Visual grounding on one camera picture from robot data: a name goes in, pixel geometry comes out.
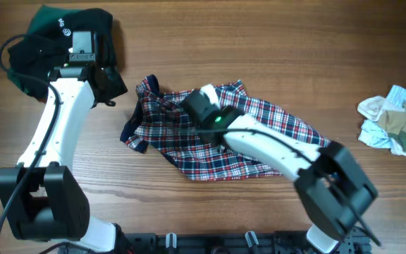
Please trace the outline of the plaid red navy white garment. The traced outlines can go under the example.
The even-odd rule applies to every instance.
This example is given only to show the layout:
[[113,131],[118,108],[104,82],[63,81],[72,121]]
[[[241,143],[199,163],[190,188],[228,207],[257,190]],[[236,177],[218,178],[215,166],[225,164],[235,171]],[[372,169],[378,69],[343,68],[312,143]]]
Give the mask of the plaid red navy white garment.
[[[223,151],[201,141],[193,133],[190,117],[181,106],[190,91],[161,92],[155,75],[147,76],[135,91],[135,111],[125,124],[121,142],[130,149],[144,153],[155,147],[188,179],[193,181],[224,181],[277,176],[270,166],[241,154]],[[234,106],[253,116],[265,126],[296,140],[326,147],[329,139],[302,119],[263,99],[248,97],[242,81],[215,88],[221,106]]]

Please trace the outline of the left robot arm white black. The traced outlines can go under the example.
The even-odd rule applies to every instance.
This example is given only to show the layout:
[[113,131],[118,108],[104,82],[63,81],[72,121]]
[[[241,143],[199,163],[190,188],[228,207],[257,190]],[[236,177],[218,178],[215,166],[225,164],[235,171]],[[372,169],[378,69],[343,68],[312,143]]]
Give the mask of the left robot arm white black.
[[114,105],[126,92],[115,66],[107,64],[107,35],[75,31],[61,63],[40,84],[47,102],[35,134],[14,167],[0,169],[1,223],[24,241],[52,241],[54,248],[82,253],[131,253],[133,245],[119,225],[90,212],[73,175],[79,134],[90,109]]

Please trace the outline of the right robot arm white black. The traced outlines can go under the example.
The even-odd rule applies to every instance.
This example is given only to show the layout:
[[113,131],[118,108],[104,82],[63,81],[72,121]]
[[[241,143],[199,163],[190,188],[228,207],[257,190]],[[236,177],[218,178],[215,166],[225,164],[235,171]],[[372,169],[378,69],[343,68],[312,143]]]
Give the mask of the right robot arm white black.
[[293,182],[312,221],[306,240],[315,251],[332,253],[355,229],[382,245],[362,218],[378,191],[346,147],[305,143],[221,107],[213,85],[192,91],[182,106],[204,142],[256,159]]

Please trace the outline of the black garment with white logo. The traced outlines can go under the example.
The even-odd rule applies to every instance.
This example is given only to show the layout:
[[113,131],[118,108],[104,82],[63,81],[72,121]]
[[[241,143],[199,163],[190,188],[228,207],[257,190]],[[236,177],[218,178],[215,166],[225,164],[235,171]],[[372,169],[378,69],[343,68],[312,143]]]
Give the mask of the black garment with white logo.
[[8,48],[7,74],[20,78],[28,96],[47,98],[47,83],[59,78],[88,82],[92,89],[95,66],[116,66],[112,38],[113,16],[100,8],[71,13],[42,27],[40,31],[15,38]]

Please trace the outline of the dark green garment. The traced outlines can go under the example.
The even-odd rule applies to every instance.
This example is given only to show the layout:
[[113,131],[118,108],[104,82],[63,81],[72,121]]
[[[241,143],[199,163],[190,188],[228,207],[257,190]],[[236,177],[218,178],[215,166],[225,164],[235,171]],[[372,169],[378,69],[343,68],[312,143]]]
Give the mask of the dark green garment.
[[[57,21],[59,18],[62,18],[65,15],[77,13],[79,11],[80,10],[78,9],[65,9],[42,5],[30,21],[27,33],[38,32],[45,25],[52,23],[53,21]],[[8,74],[8,79],[12,81],[12,83],[14,83],[22,92],[28,94],[29,90],[27,89],[26,85],[21,84],[20,78]]]

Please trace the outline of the crumpled pale camouflage garment pile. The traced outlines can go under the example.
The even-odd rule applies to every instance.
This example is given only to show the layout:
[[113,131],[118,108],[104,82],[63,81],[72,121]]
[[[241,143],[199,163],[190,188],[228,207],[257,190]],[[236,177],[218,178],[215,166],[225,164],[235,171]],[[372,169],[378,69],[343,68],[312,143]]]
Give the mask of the crumpled pale camouflage garment pile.
[[406,88],[394,85],[386,97],[370,97],[357,106],[365,117],[358,140],[406,157]]

